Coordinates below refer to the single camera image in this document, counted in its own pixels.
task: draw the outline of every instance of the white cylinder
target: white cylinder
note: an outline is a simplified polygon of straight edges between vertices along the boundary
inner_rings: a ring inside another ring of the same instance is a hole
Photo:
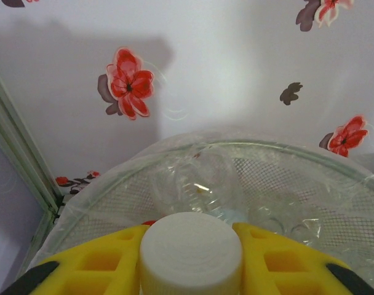
[[[140,245],[144,295],[237,295],[242,245],[225,222],[176,213],[153,224]]]

